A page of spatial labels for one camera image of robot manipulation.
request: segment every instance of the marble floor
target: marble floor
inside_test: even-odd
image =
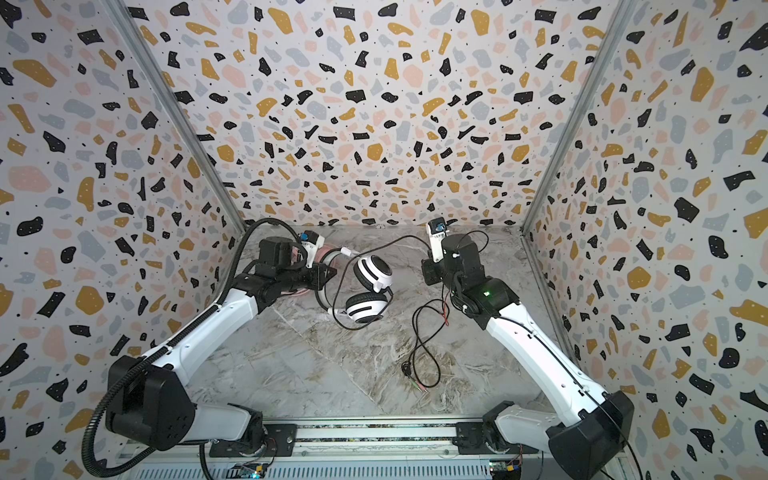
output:
[[[241,269],[247,259],[257,256],[259,239],[283,235],[270,228],[254,232],[240,261]],[[325,236],[326,244],[358,251],[405,234],[425,238],[422,227],[309,228]],[[452,232],[470,230],[459,227]],[[481,254],[486,274],[506,281],[556,342],[518,229],[484,231],[490,236],[490,244]],[[480,233],[472,236],[479,246],[485,242]],[[320,309],[313,293],[279,299],[233,334],[197,370],[187,387],[192,400],[232,402],[258,409],[270,418],[482,414],[502,400],[551,411],[541,389],[514,356],[474,320],[454,310],[449,325],[428,344],[442,369],[440,383],[427,393],[411,384],[400,371],[414,343],[411,315],[427,300],[439,298],[440,285],[426,286],[421,278],[426,248],[420,242],[403,240],[379,253],[396,275],[395,299],[384,319],[350,332]],[[329,282],[329,292],[338,286],[342,259],[346,260],[340,257],[333,264],[342,267]],[[363,291],[350,267],[339,304]],[[431,333],[441,322],[436,313],[424,312],[419,328]],[[429,358],[422,355],[417,364],[419,375],[433,381],[436,372]]]

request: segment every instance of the black mounting plate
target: black mounting plate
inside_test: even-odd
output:
[[[457,422],[456,438],[453,445],[458,447],[460,455],[498,455],[485,444],[482,422]],[[537,449],[523,445],[523,453],[538,453]],[[509,455],[517,455],[520,445],[516,444],[509,450]]]
[[[296,444],[296,424],[265,423],[264,428],[266,429],[266,451],[260,459],[269,461],[272,457],[290,457],[293,454],[293,446]],[[247,450],[247,447],[240,443],[220,440],[210,447],[208,456],[211,458],[239,458],[242,456],[240,453],[251,456],[252,452]]]

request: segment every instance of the white headphones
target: white headphones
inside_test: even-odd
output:
[[[354,257],[358,253],[346,247],[336,248],[326,253],[320,260],[330,266],[333,259],[339,255]],[[368,255],[360,257],[353,266],[357,280],[368,290],[365,293],[357,293],[347,299],[344,310],[336,310],[336,313],[346,313],[355,323],[370,323],[380,318],[381,312],[389,301],[382,291],[389,291],[390,299],[392,291],[392,269],[381,257]],[[328,301],[326,289],[315,292],[317,303],[322,308],[333,314],[333,306]]]

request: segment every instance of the terrazzo pattern wall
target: terrazzo pattern wall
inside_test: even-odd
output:
[[[237,234],[100,3],[0,15],[0,478],[89,478],[109,365],[209,302]]]
[[[530,232],[644,478],[768,478],[767,6],[638,2]]]
[[[514,224],[615,2],[151,2],[131,13],[245,218]]]

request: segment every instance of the wall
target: wall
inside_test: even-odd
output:
[[[521,221],[615,6],[127,3],[243,216],[321,224]]]
[[[531,240],[645,478],[768,478],[759,2],[638,2]]]
[[[208,302],[233,224],[101,4],[0,3],[0,478],[85,478],[108,366]]]

